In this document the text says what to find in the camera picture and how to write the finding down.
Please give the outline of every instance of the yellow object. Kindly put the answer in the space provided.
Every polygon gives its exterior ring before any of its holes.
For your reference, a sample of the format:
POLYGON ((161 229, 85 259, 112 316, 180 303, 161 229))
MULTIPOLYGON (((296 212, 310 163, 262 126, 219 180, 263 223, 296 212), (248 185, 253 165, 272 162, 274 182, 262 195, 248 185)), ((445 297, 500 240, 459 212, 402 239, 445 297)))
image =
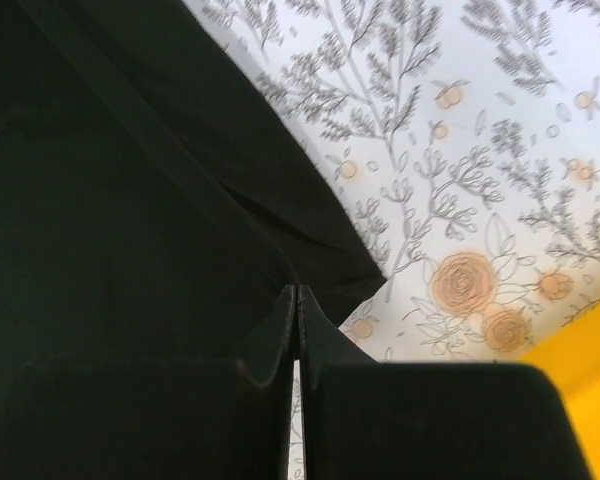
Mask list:
POLYGON ((595 478, 600 480, 600 304, 522 357, 560 391, 595 478))

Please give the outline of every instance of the white floral fabric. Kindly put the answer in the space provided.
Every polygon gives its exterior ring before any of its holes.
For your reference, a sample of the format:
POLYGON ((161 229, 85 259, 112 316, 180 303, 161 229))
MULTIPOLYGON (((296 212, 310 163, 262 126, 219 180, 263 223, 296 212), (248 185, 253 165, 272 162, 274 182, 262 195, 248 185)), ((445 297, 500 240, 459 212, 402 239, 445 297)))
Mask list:
POLYGON ((387 275, 366 352, 513 359, 600 302, 600 0, 185 3, 387 275))

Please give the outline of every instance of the black fabric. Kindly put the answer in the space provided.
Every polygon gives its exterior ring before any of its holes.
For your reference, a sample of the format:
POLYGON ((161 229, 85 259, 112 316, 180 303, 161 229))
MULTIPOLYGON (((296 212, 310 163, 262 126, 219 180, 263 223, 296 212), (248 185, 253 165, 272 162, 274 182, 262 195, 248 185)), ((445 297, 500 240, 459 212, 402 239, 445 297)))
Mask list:
POLYGON ((384 279, 327 185, 180 3, 67 8, 213 198, 192 202, 0 0, 0 398, 30 359, 217 355, 286 283, 312 286, 336 324, 375 293, 384 279), (252 235, 224 220, 236 214, 252 235))

